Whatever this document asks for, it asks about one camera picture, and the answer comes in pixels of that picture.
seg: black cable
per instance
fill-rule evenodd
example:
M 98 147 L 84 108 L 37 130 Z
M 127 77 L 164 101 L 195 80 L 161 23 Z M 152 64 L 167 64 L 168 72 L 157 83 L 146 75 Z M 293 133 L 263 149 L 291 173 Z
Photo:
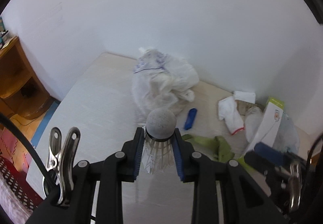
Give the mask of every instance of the black cable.
M 306 161 L 306 175 L 305 175 L 305 182 L 303 185 L 303 191 L 302 191 L 302 196 L 304 195 L 304 190 L 306 189 L 307 183 L 308 183 L 308 179 L 309 179 L 309 169 L 310 169 L 310 165 L 311 165 L 311 159 L 312 159 L 312 155 L 314 152 L 314 149 L 316 148 L 316 146 L 318 145 L 318 143 L 320 142 L 320 140 L 323 140 L 323 134 L 321 134 L 313 143 L 308 156 L 307 156 L 307 161 Z
M 40 172 L 43 174 L 46 182 L 50 185 L 51 188 L 56 186 L 55 182 L 51 179 L 49 173 L 47 172 L 43 162 L 41 161 L 40 157 L 38 156 L 36 150 L 30 144 L 28 139 L 20 132 L 20 130 L 0 112 L 0 124 L 3 124 L 20 142 L 21 144 L 27 149 L 33 160 L 35 161 L 37 167 L 39 168 Z

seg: table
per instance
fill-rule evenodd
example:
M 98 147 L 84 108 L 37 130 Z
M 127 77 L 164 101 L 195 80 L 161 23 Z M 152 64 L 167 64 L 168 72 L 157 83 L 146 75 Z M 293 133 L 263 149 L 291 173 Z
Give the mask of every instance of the table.
M 77 80 L 49 121 L 36 148 L 45 163 L 48 155 L 50 130 L 57 126 L 65 140 L 68 130 L 76 126 L 81 131 L 74 164 L 80 160 L 90 163 L 104 160 L 121 150 L 131 140 L 137 127 L 137 107 L 131 95 L 132 69 L 136 61 L 109 53 L 100 55 Z M 223 121 L 217 118 L 217 103 L 231 95 L 210 84 L 199 82 L 193 88 L 195 101 L 189 103 L 177 117 L 182 134 L 192 133 L 208 137 L 224 136 L 237 153 L 244 149 L 245 139 L 230 136 Z M 183 130 L 188 110 L 197 108 L 192 129 Z M 255 177 L 268 193 L 260 174 Z M 42 175 L 32 162 L 27 182 L 44 198 Z M 193 184 L 180 182 L 176 168 L 149 175 L 141 167 L 135 183 L 122 183 L 124 223 L 190 223 L 193 205 Z M 92 214 L 95 215 L 94 203 Z

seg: shuttlecock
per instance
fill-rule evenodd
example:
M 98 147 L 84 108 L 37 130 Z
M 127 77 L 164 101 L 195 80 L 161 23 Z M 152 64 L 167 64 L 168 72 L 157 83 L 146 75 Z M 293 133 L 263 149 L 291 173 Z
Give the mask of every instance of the shuttlecock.
M 175 115 L 166 108 L 151 111 L 146 120 L 142 163 L 149 174 L 174 165 L 171 137 L 176 127 Z

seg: metal clip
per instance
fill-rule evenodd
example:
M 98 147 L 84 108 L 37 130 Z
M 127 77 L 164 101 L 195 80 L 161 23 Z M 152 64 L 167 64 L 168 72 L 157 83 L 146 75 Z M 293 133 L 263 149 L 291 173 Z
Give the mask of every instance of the metal clip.
M 289 212 L 298 209 L 301 199 L 301 170 L 298 161 L 293 161 L 290 164 L 290 178 L 288 179 L 289 186 Z
M 62 133 L 54 127 L 50 132 L 49 137 L 49 152 L 47 158 L 46 169 L 51 173 L 54 181 L 58 179 L 60 186 L 60 196 L 57 205 L 68 206 L 74 183 L 72 179 L 72 168 L 75 153 L 80 141 L 80 130 L 77 127 L 72 127 L 67 133 L 63 148 Z M 50 193 L 45 179 L 43 178 L 43 190 L 45 196 Z

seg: metal binder clamp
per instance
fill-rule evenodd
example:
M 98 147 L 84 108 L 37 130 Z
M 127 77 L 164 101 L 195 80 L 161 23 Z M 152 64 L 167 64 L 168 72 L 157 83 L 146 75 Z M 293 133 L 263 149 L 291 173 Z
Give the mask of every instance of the metal binder clamp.
M 57 205 L 60 206 L 69 206 L 69 201 L 74 188 L 72 168 L 80 136 L 80 130 L 77 127 L 72 127 L 67 133 L 63 148 L 61 148 L 61 131 L 57 127 L 54 127 L 50 132 L 46 169 L 55 182 L 57 180 L 59 181 L 60 196 L 57 201 Z M 44 177 L 43 191 L 45 196 L 51 192 Z

